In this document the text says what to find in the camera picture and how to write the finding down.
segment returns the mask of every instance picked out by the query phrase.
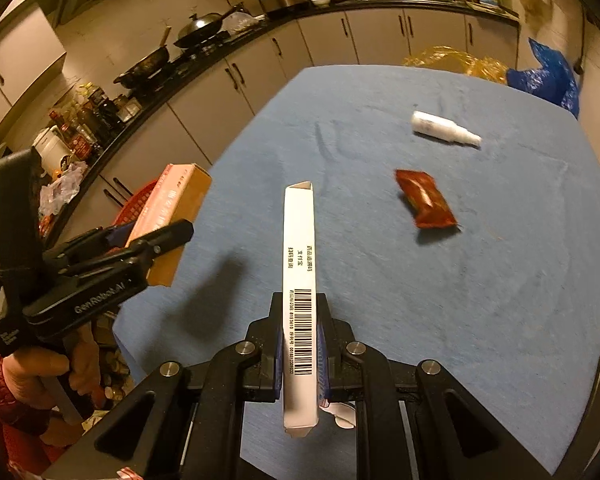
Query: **barcode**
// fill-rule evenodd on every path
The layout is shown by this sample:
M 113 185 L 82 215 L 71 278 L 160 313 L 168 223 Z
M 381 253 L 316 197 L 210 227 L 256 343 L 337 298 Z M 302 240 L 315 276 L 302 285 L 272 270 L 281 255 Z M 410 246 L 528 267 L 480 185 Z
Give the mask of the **barcode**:
M 294 375 L 311 375 L 314 364 L 311 310 L 312 292 L 309 288 L 294 290 Z

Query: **red wrapper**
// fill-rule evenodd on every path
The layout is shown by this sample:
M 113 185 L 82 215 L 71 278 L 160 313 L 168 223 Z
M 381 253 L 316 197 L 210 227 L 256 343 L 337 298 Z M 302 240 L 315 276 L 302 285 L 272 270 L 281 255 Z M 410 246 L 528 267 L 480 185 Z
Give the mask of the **red wrapper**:
M 416 210 L 416 227 L 429 229 L 458 225 L 432 176 L 423 171 L 395 170 L 395 180 Z

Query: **wok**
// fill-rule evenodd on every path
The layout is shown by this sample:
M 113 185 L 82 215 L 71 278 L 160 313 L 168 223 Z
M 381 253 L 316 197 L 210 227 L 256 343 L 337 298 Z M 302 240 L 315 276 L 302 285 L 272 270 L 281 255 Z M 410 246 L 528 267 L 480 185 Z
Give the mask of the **wok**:
M 119 75 L 113 82 L 120 83 L 124 88 L 133 89 L 165 66 L 169 62 L 169 51 L 165 44 L 170 32 L 171 27 L 167 27 L 160 40 L 160 47 Z
M 190 48 L 208 40 L 220 31 L 222 20 L 241 8 L 242 5 L 235 5 L 224 14 L 210 12 L 201 17 L 192 14 L 190 16 L 191 23 L 178 33 L 178 41 L 174 45 L 179 48 Z

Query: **metal screw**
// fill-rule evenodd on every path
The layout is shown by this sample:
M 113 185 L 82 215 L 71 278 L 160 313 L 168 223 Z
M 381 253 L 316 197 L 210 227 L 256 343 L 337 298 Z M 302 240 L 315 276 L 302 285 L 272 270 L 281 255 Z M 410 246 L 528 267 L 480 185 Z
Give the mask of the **metal screw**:
M 433 359 L 427 359 L 420 366 L 422 366 L 424 373 L 429 375 L 437 375 L 442 369 L 440 367 L 440 363 L 438 361 L 434 361 Z
M 240 355 L 249 355 L 256 349 L 256 345 L 254 345 L 251 341 L 240 341 L 235 346 L 235 351 Z
M 361 355 L 366 352 L 366 346 L 360 341 L 352 341 L 347 345 L 347 352 L 351 355 Z
M 174 361 L 167 361 L 160 366 L 160 375 L 171 377 L 180 371 L 180 365 Z

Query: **blue tablecloth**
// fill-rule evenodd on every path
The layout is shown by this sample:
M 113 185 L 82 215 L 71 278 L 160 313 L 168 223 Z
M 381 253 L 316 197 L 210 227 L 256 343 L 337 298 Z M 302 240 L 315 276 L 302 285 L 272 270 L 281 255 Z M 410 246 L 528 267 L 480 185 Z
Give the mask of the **blue tablecloth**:
M 415 109 L 482 136 L 482 149 L 414 135 Z M 431 174 L 460 231 L 418 231 L 396 168 Z M 136 378 L 208 360 L 266 316 L 282 286 L 283 192 L 311 180 L 333 316 L 391 359 L 442 362 L 557 467 L 600 355 L 600 166 L 568 111 L 452 73 L 312 68 L 211 173 L 173 286 L 127 301 L 115 323 Z M 354 432 L 322 414 L 292 440 L 282 402 L 247 406 L 242 456 L 280 480 L 355 478 Z

